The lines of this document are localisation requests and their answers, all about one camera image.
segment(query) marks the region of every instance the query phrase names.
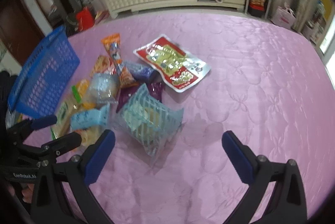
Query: screw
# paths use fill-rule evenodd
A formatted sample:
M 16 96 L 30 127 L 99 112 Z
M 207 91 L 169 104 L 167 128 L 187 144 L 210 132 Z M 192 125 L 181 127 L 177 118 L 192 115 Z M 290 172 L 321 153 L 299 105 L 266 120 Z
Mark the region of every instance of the screw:
M 72 162 L 78 162 L 80 160 L 80 156 L 79 155 L 73 155 L 72 157 L 71 157 L 71 161 Z
M 293 160 L 293 159 L 289 159 L 289 165 L 295 166 L 296 165 L 296 161 Z
M 47 166 L 49 164 L 49 161 L 48 160 L 44 160 L 43 162 L 42 162 L 42 166 Z
M 267 158 L 264 155 L 259 155 L 257 158 L 260 162 L 266 162 L 267 160 Z

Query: quilted mattress cover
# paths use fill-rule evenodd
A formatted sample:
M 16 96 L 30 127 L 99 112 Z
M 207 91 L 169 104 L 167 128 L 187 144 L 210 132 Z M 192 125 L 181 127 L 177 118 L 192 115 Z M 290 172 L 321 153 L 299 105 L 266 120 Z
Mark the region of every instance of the quilted mattress cover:
M 295 159 L 308 216 L 317 210 L 335 181 L 335 98 L 324 66 L 304 37 L 228 15 L 131 16 L 69 38 L 80 65 L 68 89 L 88 77 L 98 55 L 106 54 L 100 40 L 115 32 L 121 34 L 123 59 L 137 61 L 132 51 L 165 33 L 212 67 L 182 94 L 165 88 L 163 103 L 185 112 L 181 131 L 154 167 L 139 143 L 115 132 L 115 148 L 90 189 L 116 224 L 222 223 L 247 190 L 222 149 L 226 130 L 256 155 L 276 162 Z M 44 129 L 27 143 L 50 139 Z M 253 220 L 261 217 L 272 189 L 273 184 Z

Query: blue gripper pad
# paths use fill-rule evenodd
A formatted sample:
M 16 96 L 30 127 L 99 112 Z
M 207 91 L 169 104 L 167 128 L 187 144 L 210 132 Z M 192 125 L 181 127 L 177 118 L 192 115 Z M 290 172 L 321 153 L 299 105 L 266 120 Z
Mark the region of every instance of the blue gripper pad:
M 105 130 L 98 141 L 85 150 L 80 168 L 84 173 L 84 182 L 87 186 L 97 181 L 114 146 L 114 132 Z
M 32 130 L 40 130 L 56 124 L 57 117 L 55 115 L 48 115 L 39 119 L 34 119 L 30 125 Z
M 254 168 L 243 152 L 244 147 L 248 147 L 243 145 L 230 130 L 222 135 L 222 147 L 227 153 L 241 181 L 246 184 L 252 184 L 255 180 Z

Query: purple snack package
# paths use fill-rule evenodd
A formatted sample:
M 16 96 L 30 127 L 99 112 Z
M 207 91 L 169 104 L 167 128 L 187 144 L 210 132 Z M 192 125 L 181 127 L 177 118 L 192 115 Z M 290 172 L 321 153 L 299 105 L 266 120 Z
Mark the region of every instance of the purple snack package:
M 155 83 L 146 83 L 149 94 L 152 96 L 154 99 L 157 99 L 160 103 L 162 103 L 162 92 L 164 88 L 164 83 L 163 82 L 155 82 Z M 136 93 L 138 88 L 140 87 L 140 84 L 132 87 L 127 87 L 127 88 L 122 88 L 120 92 L 120 97 L 119 97 L 119 104 L 116 109 L 116 112 L 119 112 L 123 105 L 125 105 L 129 98 Z

